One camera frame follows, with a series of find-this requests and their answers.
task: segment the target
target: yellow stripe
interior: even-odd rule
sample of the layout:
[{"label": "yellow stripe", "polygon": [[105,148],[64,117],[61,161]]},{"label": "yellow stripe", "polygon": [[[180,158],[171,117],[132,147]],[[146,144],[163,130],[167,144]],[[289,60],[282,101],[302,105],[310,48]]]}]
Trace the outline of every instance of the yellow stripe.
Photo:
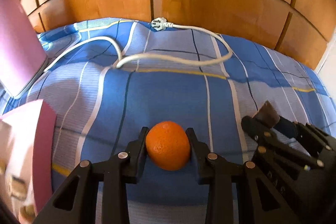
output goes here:
[{"label": "yellow stripe", "polygon": [[113,26],[113,25],[115,25],[115,24],[123,23],[123,22],[134,22],[134,20],[120,20],[120,21],[115,21],[115,22],[112,22],[110,25],[105,25],[105,26],[100,26],[100,27],[92,27],[92,28],[82,29],[82,30],[79,30],[79,32],[87,32],[87,31],[94,31],[94,30],[107,29],[107,28],[110,28],[111,26]]},{"label": "yellow stripe", "polygon": [[71,170],[64,168],[63,166],[60,166],[58,164],[52,164],[51,168],[65,177],[67,177],[71,173]]},{"label": "yellow stripe", "polygon": [[177,69],[140,69],[137,72],[175,72],[175,73],[185,73],[189,75],[205,75],[209,77],[216,77],[226,80],[226,77],[223,75],[214,75],[212,73],[206,73],[201,71],[189,71],[189,70],[177,70]]},{"label": "yellow stripe", "polygon": [[293,87],[294,90],[297,90],[297,91],[301,91],[301,92],[311,92],[311,91],[315,91],[315,89],[308,89],[308,90],[305,90],[305,89],[299,89],[297,88],[296,86]]}]

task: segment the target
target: pink object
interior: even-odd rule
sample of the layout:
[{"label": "pink object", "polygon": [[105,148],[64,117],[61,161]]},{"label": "pink object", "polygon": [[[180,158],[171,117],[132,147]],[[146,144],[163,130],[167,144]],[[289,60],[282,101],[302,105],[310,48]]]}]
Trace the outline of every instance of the pink object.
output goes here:
[{"label": "pink object", "polygon": [[0,0],[0,82],[15,99],[43,73],[47,55],[20,0]]},{"label": "pink object", "polygon": [[[25,181],[25,204],[34,204],[38,213],[52,195],[51,147],[56,114],[46,102],[36,100],[7,112],[0,120],[6,123],[5,130],[0,130],[0,158],[7,165],[5,177],[13,175]],[[11,202],[8,195],[4,196],[4,189],[0,194],[18,217],[23,202]]]}]

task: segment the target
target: bed sheet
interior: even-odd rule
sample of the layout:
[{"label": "bed sheet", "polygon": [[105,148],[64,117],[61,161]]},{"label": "bed sheet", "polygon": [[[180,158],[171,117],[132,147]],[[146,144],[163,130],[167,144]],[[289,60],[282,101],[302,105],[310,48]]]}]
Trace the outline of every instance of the bed sheet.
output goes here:
[{"label": "bed sheet", "polygon": [[[227,53],[221,42],[202,32],[157,32],[150,23],[120,18],[75,23],[38,38],[51,63],[97,36],[115,39],[126,56],[150,52],[204,61]],[[54,109],[54,190],[81,160],[107,160],[136,139],[143,126],[162,121],[193,127],[211,151],[242,164],[252,158],[256,143],[242,131],[241,118],[253,115],[266,100],[285,118],[310,122],[336,137],[335,105],[314,71],[246,39],[222,37],[234,54],[208,67],[140,60],[116,69],[116,51],[109,42],[87,43],[44,73],[21,99],[0,91],[0,114],[36,99]],[[279,138],[302,149],[293,139]],[[190,164],[169,172],[147,159],[140,183],[127,185],[127,194],[131,223],[204,223],[208,187],[197,185]]]}]

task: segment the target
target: tangerine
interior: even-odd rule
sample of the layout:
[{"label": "tangerine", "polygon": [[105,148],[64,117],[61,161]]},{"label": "tangerine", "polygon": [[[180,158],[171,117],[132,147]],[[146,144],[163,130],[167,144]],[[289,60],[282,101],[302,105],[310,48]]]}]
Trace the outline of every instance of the tangerine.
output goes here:
[{"label": "tangerine", "polygon": [[179,170],[189,161],[190,144],[183,128],[175,122],[160,122],[146,136],[149,157],[160,168]]}]

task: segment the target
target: orange fruit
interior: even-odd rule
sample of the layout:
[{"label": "orange fruit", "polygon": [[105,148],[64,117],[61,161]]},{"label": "orange fruit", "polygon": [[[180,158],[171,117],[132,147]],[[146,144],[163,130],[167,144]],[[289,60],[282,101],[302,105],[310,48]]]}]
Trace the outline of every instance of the orange fruit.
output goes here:
[{"label": "orange fruit", "polygon": [[190,158],[188,137],[174,122],[156,124],[146,136],[146,149],[152,161],[168,171],[181,169]]}]

